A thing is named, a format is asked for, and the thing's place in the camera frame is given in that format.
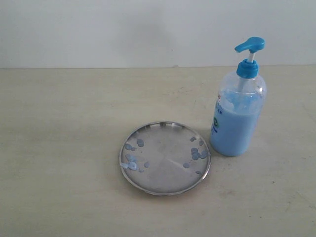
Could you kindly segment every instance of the pump dispenser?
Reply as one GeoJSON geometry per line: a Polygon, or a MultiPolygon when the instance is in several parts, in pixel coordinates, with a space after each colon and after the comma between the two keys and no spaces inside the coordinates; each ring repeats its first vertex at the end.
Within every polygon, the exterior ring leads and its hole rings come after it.
{"type": "Polygon", "coordinates": [[[249,50],[248,59],[238,65],[237,71],[226,75],[220,85],[211,129],[212,147],[219,153],[235,157],[249,147],[260,111],[264,104],[266,83],[258,75],[255,53],[265,47],[265,41],[251,37],[238,45],[235,51],[249,50]]]}

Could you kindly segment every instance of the soap dispenser bottle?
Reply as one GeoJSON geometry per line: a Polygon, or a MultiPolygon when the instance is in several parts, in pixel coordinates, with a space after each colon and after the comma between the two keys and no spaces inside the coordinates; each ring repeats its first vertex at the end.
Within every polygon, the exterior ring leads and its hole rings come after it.
{"type": "Polygon", "coordinates": [[[259,37],[251,37],[235,51],[249,50],[248,59],[237,71],[226,75],[220,85],[211,129],[211,145],[219,153],[235,157],[249,147],[252,133],[264,104],[266,83],[258,75],[255,53],[265,46],[259,37]]]}

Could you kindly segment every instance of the stainless steel plate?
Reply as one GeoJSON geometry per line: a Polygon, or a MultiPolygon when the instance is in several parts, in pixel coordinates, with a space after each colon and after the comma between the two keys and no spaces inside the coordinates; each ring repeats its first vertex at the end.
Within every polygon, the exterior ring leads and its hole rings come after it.
{"type": "Polygon", "coordinates": [[[176,195],[195,187],[207,175],[210,151],[194,130],[176,122],[153,122],[124,142],[119,163],[125,178],[153,195],[176,195]]]}

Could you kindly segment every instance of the plate rim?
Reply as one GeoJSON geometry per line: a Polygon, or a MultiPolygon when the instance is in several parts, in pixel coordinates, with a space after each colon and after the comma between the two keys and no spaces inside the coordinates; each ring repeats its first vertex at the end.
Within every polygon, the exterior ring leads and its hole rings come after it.
{"type": "Polygon", "coordinates": [[[142,191],[144,191],[144,192],[146,192],[146,193],[148,193],[148,194],[151,194],[151,195],[156,195],[156,196],[173,196],[173,195],[182,194],[182,193],[184,193],[184,192],[187,192],[187,191],[191,190],[192,188],[196,187],[200,182],[202,182],[202,181],[206,178],[206,176],[208,175],[209,170],[210,170],[210,168],[211,168],[211,152],[210,152],[210,149],[209,149],[209,147],[208,147],[208,144],[205,142],[204,138],[203,138],[198,132],[196,132],[194,129],[190,128],[189,126],[186,126],[186,125],[184,125],[184,124],[182,124],[182,123],[179,123],[179,122],[173,122],[173,121],[155,121],[155,122],[150,122],[150,123],[147,123],[147,124],[145,124],[145,125],[142,125],[142,126],[138,127],[137,129],[133,130],[133,131],[131,132],[131,134],[128,135],[128,137],[124,140],[123,145],[122,145],[121,148],[120,148],[119,155],[118,155],[118,164],[119,164],[119,166],[120,166],[121,172],[122,172],[123,176],[125,177],[125,179],[126,179],[131,185],[133,185],[134,187],[136,187],[136,188],[138,188],[138,189],[140,189],[140,190],[142,190],[142,191]],[[202,176],[198,179],[198,181],[196,181],[193,185],[189,186],[189,187],[186,188],[186,189],[183,189],[183,190],[180,190],[180,191],[177,191],[177,192],[173,192],[173,193],[159,193],[159,192],[153,192],[153,191],[147,190],[147,189],[145,189],[145,188],[139,186],[138,184],[136,184],[133,180],[131,180],[131,179],[127,176],[127,174],[126,174],[124,168],[120,165],[121,159],[122,159],[122,152],[123,152],[124,146],[125,146],[126,142],[128,141],[128,139],[129,139],[135,132],[137,132],[139,129],[141,129],[141,128],[143,128],[143,127],[146,127],[146,126],[149,126],[149,125],[160,124],[160,123],[162,123],[162,122],[164,122],[164,123],[170,123],[170,124],[173,124],[173,123],[174,123],[174,124],[176,124],[176,125],[183,126],[183,127],[185,127],[186,129],[189,129],[189,130],[191,130],[192,132],[194,132],[195,134],[199,135],[199,136],[200,136],[200,139],[202,139],[202,141],[204,142],[204,144],[205,144],[205,146],[206,146],[206,148],[207,148],[207,151],[208,151],[208,156],[207,156],[207,168],[206,168],[206,171],[203,173],[203,175],[202,175],[202,176]]]}

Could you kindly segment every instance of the white wall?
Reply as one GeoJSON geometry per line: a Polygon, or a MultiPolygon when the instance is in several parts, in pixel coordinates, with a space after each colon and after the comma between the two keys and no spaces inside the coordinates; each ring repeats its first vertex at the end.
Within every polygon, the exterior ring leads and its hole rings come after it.
{"type": "Polygon", "coordinates": [[[0,0],[0,67],[316,64],[315,0],[0,0]]]}

